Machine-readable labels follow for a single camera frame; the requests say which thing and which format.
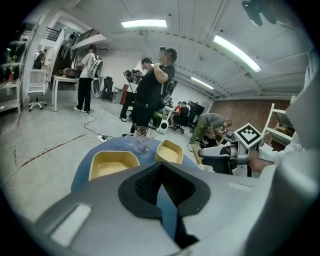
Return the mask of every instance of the green pants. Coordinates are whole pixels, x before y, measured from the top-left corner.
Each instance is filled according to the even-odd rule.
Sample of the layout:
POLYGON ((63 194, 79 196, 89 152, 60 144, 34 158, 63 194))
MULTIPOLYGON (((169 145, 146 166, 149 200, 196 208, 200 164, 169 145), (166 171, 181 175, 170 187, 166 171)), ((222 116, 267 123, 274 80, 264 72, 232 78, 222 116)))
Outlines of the green pants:
POLYGON ((198 142, 200 142, 203 137, 206 134, 208 128, 208 122, 205 120, 205 118, 199 116, 198 123, 196 124, 196 127, 194 129, 194 132, 190 138, 189 144, 195 143, 196 138, 198 138, 198 142))

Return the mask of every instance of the floor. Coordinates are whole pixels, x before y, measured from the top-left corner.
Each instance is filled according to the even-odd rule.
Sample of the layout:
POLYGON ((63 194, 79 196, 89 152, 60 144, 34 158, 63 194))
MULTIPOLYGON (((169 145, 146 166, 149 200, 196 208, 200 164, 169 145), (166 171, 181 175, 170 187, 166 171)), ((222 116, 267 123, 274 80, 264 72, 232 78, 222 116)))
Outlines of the floor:
MULTIPOLYGON (((84 124, 94 118, 86 113, 73 110, 74 91, 58 91, 58 111, 51 106, 51 91, 44 96, 47 106, 31 112, 24 109, 8 110, 0 115, 0 170, 2 184, 10 174, 34 154, 46 147, 58 145, 80 137, 94 137, 59 146, 49 152, 46 161, 36 158, 13 175, 4 187, 12 209, 34 222, 42 212, 70 192, 70 186, 77 167, 89 150, 99 145, 96 134, 86 130, 84 124)), ((122 105, 91 99, 91 115, 97 120, 87 125, 99 134, 119 137, 127 133, 131 122, 119 119, 122 105)), ((171 129, 164 135, 156 134, 155 139, 170 140, 183 148, 184 154, 196 162, 187 143, 191 137, 188 128, 181 134, 171 129)))

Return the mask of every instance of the yellow tray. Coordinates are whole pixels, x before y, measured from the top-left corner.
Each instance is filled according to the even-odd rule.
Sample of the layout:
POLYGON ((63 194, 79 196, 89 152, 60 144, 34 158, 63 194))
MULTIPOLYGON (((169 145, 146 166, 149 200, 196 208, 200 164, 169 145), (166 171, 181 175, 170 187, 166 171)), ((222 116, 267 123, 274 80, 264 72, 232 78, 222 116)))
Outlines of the yellow tray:
POLYGON ((139 166, 137 157, 128 151, 101 151, 92 159, 89 181, 139 166))
POLYGON ((155 160, 157 162, 172 162, 182 164, 184 150, 170 140, 164 140, 156 149, 155 160))

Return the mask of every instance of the black cap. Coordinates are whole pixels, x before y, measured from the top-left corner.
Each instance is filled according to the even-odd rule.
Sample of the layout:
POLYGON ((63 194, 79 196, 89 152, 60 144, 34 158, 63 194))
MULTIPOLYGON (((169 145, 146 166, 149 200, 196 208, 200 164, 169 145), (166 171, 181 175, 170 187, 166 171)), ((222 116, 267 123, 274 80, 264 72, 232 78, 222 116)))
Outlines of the black cap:
POLYGON ((98 47, 95 44, 90 44, 88 50, 92 49, 92 50, 96 50, 98 47))
POLYGON ((178 54, 177 54, 176 50, 173 49, 173 48, 169 48, 169 49, 165 49, 165 50, 168 51, 169 53, 171 53, 173 61, 175 62, 177 60, 177 57, 178 57, 178 54))

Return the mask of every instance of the ceiling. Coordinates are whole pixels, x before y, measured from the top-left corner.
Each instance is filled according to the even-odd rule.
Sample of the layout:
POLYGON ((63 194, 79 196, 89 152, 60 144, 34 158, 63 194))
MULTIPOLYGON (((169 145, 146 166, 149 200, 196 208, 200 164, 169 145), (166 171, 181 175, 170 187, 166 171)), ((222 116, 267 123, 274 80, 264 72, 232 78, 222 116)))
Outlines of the ceiling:
POLYGON ((304 85, 306 38, 296 28, 273 25, 264 17, 261 27, 254 25, 240 0, 67 0, 63 10, 105 36, 110 49, 143 51, 157 62, 160 47, 174 48, 175 78, 214 99, 289 99, 304 85), (143 19, 166 20, 167 28, 121 25, 143 19), (254 72, 214 43, 215 35, 243 50, 262 71, 254 72))

